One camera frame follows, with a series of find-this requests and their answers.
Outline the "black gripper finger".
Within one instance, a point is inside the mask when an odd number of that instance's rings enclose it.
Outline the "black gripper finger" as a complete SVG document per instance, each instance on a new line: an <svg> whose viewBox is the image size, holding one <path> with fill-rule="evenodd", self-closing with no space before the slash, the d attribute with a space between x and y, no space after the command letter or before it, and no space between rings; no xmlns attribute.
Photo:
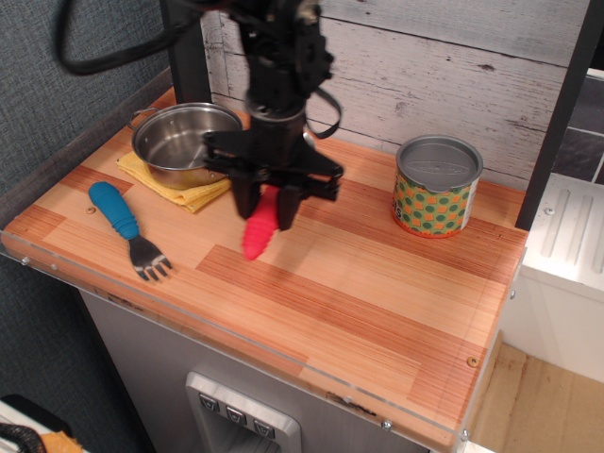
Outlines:
<svg viewBox="0 0 604 453"><path fill-rule="evenodd" d="M277 222L281 231L292 227L301 204L301 190L295 186L284 186L277 194Z"/></svg>
<svg viewBox="0 0 604 453"><path fill-rule="evenodd" d="M237 212L243 219L248 219L260 202L261 183L239 176L232 176L230 181Z"/></svg>

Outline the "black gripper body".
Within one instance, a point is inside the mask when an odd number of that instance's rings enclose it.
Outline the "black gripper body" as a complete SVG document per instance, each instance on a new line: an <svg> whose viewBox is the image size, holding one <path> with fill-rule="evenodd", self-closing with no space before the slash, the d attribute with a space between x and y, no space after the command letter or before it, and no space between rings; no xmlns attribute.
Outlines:
<svg viewBox="0 0 604 453"><path fill-rule="evenodd" d="M302 197L334 200L344 169L315 150L304 138L304 118L283 121L253 117L240 131L208 132L207 167L218 173L246 177L279 188L295 186Z"/></svg>

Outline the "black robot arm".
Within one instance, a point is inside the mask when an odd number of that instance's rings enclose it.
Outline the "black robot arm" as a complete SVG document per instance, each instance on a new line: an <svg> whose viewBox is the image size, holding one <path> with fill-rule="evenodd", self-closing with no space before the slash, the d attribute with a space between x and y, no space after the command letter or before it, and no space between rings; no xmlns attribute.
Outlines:
<svg viewBox="0 0 604 453"><path fill-rule="evenodd" d="M277 188L277 224L287 230L302 201L336 199L344 172L304 136L313 94L340 106L321 88L334 60L320 31L321 8L316 1L222 1L218 7L239 26L250 127L206 133L206 164L229 177L244 219L258 207L261 186Z"/></svg>

